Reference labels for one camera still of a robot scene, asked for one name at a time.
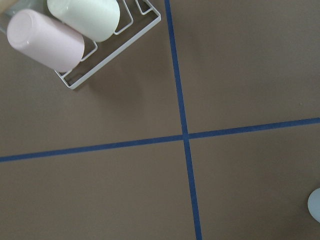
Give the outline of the pale green cup on rack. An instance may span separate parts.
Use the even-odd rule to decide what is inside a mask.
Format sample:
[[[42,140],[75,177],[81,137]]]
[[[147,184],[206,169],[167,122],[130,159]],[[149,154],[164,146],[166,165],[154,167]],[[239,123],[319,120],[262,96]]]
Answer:
[[[120,21],[116,0],[48,0],[47,7],[54,17],[98,43],[109,39]]]

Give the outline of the pink cup on rack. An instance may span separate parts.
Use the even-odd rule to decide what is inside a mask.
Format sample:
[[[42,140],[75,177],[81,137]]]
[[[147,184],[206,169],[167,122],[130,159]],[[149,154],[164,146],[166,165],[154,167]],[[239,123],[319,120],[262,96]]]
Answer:
[[[18,11],[6,35],[15,50],[60,73],[74,69],[85,51],[80,33],[32,9]]]

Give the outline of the light blue cup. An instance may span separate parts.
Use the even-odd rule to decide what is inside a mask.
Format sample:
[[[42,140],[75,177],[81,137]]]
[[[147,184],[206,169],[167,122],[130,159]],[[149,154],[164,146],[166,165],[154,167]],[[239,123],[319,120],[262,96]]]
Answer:
[[[307,207],[310,215],[320,223],[320,188],[315,189],[308,197]]]

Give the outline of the white rack with cups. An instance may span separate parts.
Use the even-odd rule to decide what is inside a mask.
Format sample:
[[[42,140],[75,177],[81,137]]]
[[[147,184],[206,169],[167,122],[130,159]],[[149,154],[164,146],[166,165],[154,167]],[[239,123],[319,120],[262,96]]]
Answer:
[[[162,19],[150,0],[119,0],[118,4],[120,20],[114,34],[103,42],[86,38],[84,57],[77,67],[67,72],[55,71],[69,89],[75,90],[86,82]]]

